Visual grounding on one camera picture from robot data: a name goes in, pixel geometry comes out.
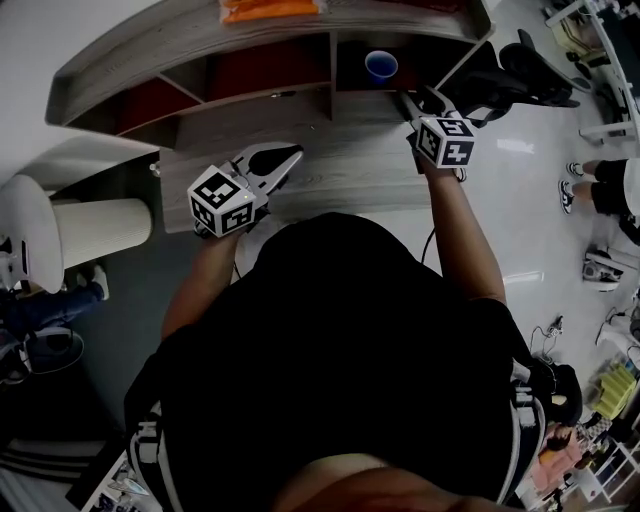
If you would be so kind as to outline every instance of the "white floor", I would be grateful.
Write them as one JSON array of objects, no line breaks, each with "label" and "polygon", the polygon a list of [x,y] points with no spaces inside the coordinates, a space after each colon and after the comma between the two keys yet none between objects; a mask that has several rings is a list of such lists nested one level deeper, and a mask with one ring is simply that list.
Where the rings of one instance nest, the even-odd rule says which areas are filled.
[{"label": "white floor", "polygon": [[[536,0],[502,0],[493,18],[497,24],[492,38],[496,51],[517,42],[517,29],[524,28],[537,49],[557,68],[569,76],[578,75],[544,25]],[[637,276],[627,272],[625,286],[616,292],[592,291],[581,279],[584,251],[593,240],[633,254],[640,251],[626,240],[615,221],[597,216],[590,206],[574,205],[573,213],[564,215],[557,182],[567,179],[564,166],[568,161],[635,156],[636,145],[631,140],[600,145],[581,138],[581,126],[602,124],[602,118],[590,96],[574,92],[573,98],[581,102],[577,109],[516,105],[503,119],[480,130],[464,188],[503,276],[537,272],[543,277],[507,284],[508,305],[525,340],[529,341],[536,325],[546,329],[558,314],[564,315],[564,334],[551,356],[571,364],[586,386],[598,368],[616,354],[613,346],[596,347],[594,341],[611,307],[625,309],[631,304]],[[391,231],[416,258],[433,227],[429,210],[366,217]],[[273,223],[265,224],[246,237],[238,255],[241,272],[255,261],[267,233],[274,229],[277,226]],[[429,247],[426,263],[440,268],[435,243]],[[538,333],[534,351],[541,348]]]}]

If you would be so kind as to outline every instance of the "sneaker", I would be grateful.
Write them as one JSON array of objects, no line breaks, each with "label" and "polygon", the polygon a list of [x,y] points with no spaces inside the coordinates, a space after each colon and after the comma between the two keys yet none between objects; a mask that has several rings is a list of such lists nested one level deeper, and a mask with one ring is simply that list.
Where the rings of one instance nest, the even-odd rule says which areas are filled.
[{"label": "sneaker", "polygon": [[582,176],[584,176],[584,171],[582,170],[582,164],[578,162],[569,162],[566,168],[567,168],[567,172],[572,176],[577,176],[578,178],[581,178]]},{"label": "sneaker", "polygon": [[567,187],[569,186],[568,181],[561,180],[558,182],[558,191],[560,192],[560,204],[562,206],[562,211],[569,215],[571,213],[571,204],[573,203],[573,195],[569,193]]},{"label": "sneaker", "polygon": [[109,299],[109,285],[107,284],[107,274],[100,265],[93,268],[93,279],[91,282],[96,283],[102,288],[102,300]]}]

